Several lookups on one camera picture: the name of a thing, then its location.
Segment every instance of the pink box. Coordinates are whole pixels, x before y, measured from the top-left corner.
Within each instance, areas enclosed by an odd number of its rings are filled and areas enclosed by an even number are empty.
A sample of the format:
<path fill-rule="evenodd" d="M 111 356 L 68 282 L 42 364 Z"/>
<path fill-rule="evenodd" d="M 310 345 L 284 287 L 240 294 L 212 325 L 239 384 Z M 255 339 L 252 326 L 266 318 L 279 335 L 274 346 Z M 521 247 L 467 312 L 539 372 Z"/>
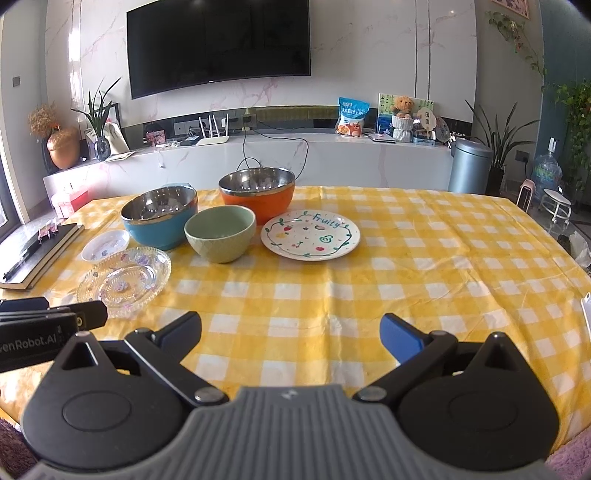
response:
<path fill-rule="evenodd" d="M 90 201 L 88 190 L 56 193 L 51 197 L 51 204 L 57 216 L 61 219 L 69 218 Z"/>

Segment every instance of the gray plastic housing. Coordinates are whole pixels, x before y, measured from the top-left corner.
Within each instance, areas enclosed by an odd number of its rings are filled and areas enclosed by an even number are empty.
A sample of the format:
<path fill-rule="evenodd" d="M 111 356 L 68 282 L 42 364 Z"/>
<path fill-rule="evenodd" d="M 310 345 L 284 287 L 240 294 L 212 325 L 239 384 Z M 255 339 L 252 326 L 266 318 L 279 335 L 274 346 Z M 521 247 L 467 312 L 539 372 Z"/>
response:
<path fill-rule="evenodd" d="M 2 480 L 9 477 L 0 473 Z M 348 399 L 341 386 L 242 388 L 195 409 L 175 439 L 136 465 L 72 473 L 38 463 L 24 480 L 558 480 L 543 461 L 510 472 L 469 472 L 415 447 L 387 407 Z"/>

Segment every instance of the screw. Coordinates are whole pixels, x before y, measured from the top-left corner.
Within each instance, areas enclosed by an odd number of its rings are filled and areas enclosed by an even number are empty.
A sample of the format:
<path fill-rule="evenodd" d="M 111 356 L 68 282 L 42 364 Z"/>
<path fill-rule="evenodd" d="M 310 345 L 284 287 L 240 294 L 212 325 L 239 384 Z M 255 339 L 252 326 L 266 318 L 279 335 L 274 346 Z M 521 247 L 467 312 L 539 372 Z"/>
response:
<path fill-rule="evenodd" d="M 195 392 L 195 400 L 201 403 L 217 403 L 222 401 L 224 392 L 216 387 L 203 387 Z"/>
<path fill-rule="evenodd" d="M 386 398 L 388 393 L 382 387 L 376 387 L 372 385 L 370 387 L 365 387 L 357 393 L 357 396 L 360 400 L 366 402 L 378 402 L 382 401 Z"/>

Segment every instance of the blue bowl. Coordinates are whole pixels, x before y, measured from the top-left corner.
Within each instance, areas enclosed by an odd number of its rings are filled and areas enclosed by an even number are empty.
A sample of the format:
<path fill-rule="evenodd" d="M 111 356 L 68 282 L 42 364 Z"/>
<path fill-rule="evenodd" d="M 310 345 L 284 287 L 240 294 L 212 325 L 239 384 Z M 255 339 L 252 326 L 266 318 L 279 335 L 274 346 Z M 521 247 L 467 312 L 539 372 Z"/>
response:
<path fill-rule="evenodd" d="M 184 224 L 197 213 L 197 192 L 173 185 L 151 190 L 126 203 L 121 219 L 141 245 L 170 250 L 186 240 Z"/>

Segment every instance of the notebook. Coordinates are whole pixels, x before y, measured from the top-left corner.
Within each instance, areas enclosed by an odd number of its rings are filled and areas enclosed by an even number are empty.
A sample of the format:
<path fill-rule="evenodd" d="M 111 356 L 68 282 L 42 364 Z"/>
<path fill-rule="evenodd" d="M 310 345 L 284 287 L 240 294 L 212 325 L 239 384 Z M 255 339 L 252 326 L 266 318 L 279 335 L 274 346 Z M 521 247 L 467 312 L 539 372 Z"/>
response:
<path fill-rule="evenodd" d="M 32 287 L 39 278 L 49 269 L 61 253 L 70 245 L 74 239 L 80 235 L 84 230 L 84 225 L 77 225 L 69 223 L 67 225 L 60 225 L 57 235 L 53 238 L 45 240 L 39 250 L 27 259 L 17 270 L 17 272 L 10 278 L 10 280 L 3 280 L 0 274 L 0 288 L 10 288 L 13 290 L 26 290 Z M 12 264 L 5 265 L 4 270 L 8 270 L 12 265 L 18 261 L 18 256 L 14 258 Z"/>

